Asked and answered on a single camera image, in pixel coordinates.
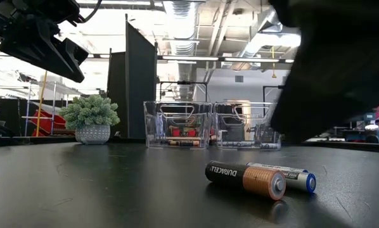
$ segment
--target potted plant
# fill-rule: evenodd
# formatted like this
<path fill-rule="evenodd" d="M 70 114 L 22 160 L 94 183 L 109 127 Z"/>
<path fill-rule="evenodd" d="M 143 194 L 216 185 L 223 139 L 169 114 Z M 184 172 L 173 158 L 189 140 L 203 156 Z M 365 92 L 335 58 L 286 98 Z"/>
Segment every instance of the potted plant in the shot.
<path fill-rule="evenodd" d="M 75 138 L 84 144 L 103 144 L 109 140 L 110 126 L 120 122 L 116 113 L 118 104 L 100 95 L 74 98 L 73 103 L 62 108 L 60 116 L 66 129 L 75 130 Z"/>

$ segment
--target cable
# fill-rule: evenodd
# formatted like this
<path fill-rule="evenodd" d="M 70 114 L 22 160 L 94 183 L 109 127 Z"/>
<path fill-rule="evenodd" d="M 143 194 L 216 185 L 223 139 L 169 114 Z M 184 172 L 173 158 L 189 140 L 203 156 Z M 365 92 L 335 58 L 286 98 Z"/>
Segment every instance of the cable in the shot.
<path fill-rule="evenodd" d="M 94 8 L 94 10 L 86 17 L 86 18 L 83 18 L 81 15 L 80 15 L 80 19 L 81 19 L 81 23 L 86 23 L 89 21 L 89 19 L 91 19 L 95 13 L 98 11 L 98 9 L 100 8 L 101 6 L 101 3 L 102 3 L 102 0 L 98 0 L 98 2 L 96 3 L 96 6 Z"/>

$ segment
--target white wall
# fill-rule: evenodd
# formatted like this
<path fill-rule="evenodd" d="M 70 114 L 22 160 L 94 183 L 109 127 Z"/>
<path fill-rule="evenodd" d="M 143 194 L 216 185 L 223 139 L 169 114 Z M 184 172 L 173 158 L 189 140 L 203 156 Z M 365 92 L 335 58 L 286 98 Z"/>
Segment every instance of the white wall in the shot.
<path fill-rule="evenodd" d="M 225 99 L 249 100 L 262 102 L 262 86 L 278 86 L 283 83 L 283 77 L 287 75 L 286 70 L 276 70 L 276 78 L 273 71 L 262 73 L 259 70 L 245 70 L 236 72 L 233 70 L 217 69 L 213 73 L 208 84 L 208 94 L 211 102 L 224 101 Z M 205 69 L 197 69 L 197 81 L 202 81 Z M 234 82 L 235 75 L 243 76 L 243 83 Z M 273 89 L 267 96 L 266 102 L 273 102 L 279 90 Z M 205 101 L 205 94 L 198 88 L 195 95 L 196 101 Z"/>

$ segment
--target black tabletop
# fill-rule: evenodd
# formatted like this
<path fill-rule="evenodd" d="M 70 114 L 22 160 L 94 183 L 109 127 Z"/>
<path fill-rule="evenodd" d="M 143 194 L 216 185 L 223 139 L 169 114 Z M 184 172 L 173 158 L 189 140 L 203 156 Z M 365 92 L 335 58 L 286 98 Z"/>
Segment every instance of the black tabletop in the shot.
<path fill-rule="evenodd" d="M 211 184 L 210 160 L 306 168 L 318 186 L 313 195 L 287 190 L 273 202 Z M 379 227 L 379 153 L 5 147 L 0 227 Z"/>

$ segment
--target blurred black object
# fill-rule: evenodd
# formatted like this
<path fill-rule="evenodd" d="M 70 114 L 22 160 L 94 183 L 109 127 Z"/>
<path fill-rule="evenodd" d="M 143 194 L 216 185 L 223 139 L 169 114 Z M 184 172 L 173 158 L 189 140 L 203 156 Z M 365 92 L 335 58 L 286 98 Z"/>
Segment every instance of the blurred black object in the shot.
<path fill-rule="evenodd" d="M 0 0 L 0 51 L 75 82 L 84 76 L 79 65 L 88 52 L 69 39 L 55 38 L 59 23 L 87 22 L 75 0 Z"/>
<path fill-rule="evenodd" d="M 270 0 L 302 41 L 271 126 L 298 143 L 379 106 L 379 1 Z"/>

